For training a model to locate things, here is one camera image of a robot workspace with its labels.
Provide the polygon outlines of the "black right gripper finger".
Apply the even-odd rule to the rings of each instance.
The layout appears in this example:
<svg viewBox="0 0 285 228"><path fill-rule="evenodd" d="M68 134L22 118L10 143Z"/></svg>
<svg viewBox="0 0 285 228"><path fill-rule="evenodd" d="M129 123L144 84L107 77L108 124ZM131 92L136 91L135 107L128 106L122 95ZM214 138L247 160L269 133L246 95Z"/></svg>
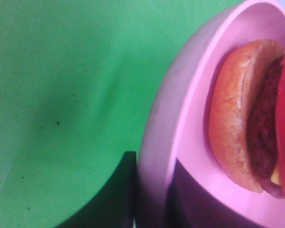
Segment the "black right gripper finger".
<svg viewBox="0 0 285 228"><path fill-rule="evenodd" d="M58 228L132 228L136 206L136 152L124 152L97 194Z"/></svg>

